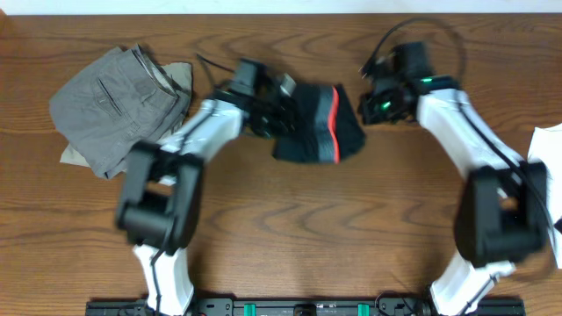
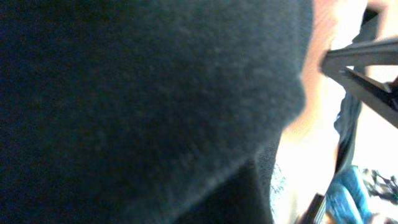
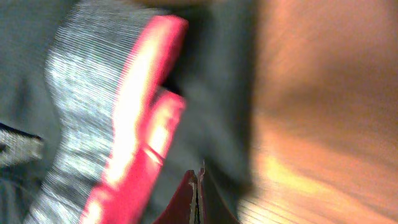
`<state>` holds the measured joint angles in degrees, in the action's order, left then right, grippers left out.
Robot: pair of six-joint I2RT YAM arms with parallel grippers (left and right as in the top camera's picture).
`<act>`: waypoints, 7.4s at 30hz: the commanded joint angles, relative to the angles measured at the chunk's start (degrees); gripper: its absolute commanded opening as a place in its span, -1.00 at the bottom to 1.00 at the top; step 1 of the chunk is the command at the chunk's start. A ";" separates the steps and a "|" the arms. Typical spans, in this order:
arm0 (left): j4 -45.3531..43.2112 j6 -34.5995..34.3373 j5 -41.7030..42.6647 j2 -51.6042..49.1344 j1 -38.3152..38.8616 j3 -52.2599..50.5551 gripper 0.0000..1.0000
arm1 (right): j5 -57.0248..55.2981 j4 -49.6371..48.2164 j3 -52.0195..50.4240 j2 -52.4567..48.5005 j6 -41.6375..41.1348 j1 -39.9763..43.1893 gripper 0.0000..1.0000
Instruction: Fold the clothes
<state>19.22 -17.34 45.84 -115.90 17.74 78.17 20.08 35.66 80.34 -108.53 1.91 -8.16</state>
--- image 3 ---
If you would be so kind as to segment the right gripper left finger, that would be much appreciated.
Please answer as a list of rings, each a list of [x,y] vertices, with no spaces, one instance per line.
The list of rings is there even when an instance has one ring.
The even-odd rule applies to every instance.
[[[197,177],[186,171],[180,185],[162,214],[153,224],[197,223]]]

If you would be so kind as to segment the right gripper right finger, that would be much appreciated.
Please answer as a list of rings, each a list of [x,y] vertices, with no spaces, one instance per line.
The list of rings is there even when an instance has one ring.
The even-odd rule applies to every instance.
[[[198,173],[198,214],[201,224],[239,224],[221,198],[211,174],[203,165]]]

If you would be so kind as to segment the black leggings with orange waistband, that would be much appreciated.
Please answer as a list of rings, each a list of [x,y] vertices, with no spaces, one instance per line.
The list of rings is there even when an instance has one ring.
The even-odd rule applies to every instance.
[[[1,222],[153,223],[252,184],[254,1],[2,1]]]

